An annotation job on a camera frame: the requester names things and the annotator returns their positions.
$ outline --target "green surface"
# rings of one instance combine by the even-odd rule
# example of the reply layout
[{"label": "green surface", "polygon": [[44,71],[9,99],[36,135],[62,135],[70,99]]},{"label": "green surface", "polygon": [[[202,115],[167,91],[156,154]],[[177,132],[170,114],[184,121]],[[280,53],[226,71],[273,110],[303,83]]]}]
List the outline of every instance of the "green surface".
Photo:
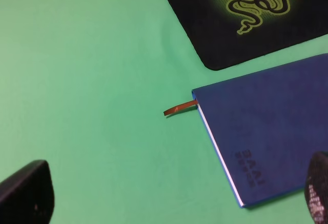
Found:
[{"label": "green surface", "polygon": [[198,112],[162,112],[324,53],[327,36],[215,72],[166,0],[0,0],[0,14],[0,178],[48,160],[52,223],[312,223],[302,192],[240,209]]}]

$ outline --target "razer logo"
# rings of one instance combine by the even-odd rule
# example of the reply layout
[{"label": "razer logo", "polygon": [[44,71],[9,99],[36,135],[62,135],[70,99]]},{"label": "razer logo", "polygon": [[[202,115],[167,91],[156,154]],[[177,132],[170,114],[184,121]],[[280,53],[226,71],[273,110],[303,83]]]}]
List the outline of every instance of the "razer logo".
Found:
[{"label": "razer logo", "polygon": [[254,27],[262,25],[263,11],[273,15],[283,15],[289,12],[290,7],[289,0],[230,0],[227,2],[229,12],[246,17],[241,21],[238,34],[248,33]]}]

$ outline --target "mouse pad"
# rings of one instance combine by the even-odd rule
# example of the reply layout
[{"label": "mouse pad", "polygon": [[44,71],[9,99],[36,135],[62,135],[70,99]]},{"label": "mouse pad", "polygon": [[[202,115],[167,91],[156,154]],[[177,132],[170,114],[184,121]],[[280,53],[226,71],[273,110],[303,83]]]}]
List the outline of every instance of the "mouse pad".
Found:
[{"label": "mouse pad", "polygon": [[168,1],[211,70],[328,33],[328,0]]}]

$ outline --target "brown ribbon bookmark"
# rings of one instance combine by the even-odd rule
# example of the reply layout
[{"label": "brown ribbon bookmark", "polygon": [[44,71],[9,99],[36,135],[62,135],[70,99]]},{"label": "brown ribbon bookmark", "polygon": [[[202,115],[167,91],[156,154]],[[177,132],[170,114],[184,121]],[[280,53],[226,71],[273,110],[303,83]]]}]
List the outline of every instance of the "brown ribbon bookmark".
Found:
[{"label": "brown ribbon bookmark", "polygon": [[184,104],[181,104],[181,105],[177,105],[177,106],[174,106],[168,110],[165,110],[164,111],[164,115],[170,115],[170,114],[173,114],[173,113],[176,113],[178,112],[179,110],[183,110],[185,108],[188,108],[190,106],[193,106],[193,105],[196,105],[198,104],[197,100],[192,100],[190,102],[187,102],[187,103],[184,103]]}]

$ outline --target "blue notebook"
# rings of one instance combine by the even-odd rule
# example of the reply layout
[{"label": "blue notebook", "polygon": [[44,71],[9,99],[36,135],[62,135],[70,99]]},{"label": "blue notebook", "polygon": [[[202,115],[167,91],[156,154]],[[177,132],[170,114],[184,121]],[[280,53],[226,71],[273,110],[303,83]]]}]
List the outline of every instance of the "blue notebook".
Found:
[{"label": "blue notebook", "polygon": [[192,91],[241,207],[303,188],[328,151],[328,54]]}]

